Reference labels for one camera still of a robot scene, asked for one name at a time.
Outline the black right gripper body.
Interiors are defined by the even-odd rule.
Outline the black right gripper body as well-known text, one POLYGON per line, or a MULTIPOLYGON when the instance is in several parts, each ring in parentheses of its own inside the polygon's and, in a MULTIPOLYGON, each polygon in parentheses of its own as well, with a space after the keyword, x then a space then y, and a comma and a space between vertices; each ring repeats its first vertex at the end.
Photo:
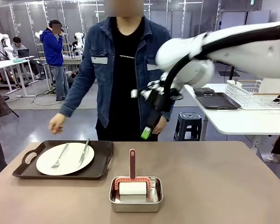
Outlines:
POLYGON ((160 94, 156 89, 152 89, 154 113, 161 114, 163 112, 170 112, 172 109, 172 99, 170 94, 163 92, 160 94))

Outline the person's left hand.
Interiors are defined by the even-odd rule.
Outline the person's left hand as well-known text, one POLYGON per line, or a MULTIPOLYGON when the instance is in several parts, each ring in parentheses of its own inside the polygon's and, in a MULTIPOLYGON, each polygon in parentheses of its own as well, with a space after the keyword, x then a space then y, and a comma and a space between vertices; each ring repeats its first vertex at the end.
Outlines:
POLYGON ((161 116, 158 124, 153 129, 152 134, 160 134, 165 128, 166 124, 167 124, 167 119, 161 116))

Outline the person's right hand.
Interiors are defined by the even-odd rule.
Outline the person's right hand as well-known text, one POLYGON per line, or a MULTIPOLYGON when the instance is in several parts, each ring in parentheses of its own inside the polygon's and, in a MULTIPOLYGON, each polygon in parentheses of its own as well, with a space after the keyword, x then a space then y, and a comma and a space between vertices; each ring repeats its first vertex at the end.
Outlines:
POLYGON ((52 134, 59 134, 63 132, 63 124, 66 116, 57 113, 49 122, 49 130, 52 134))

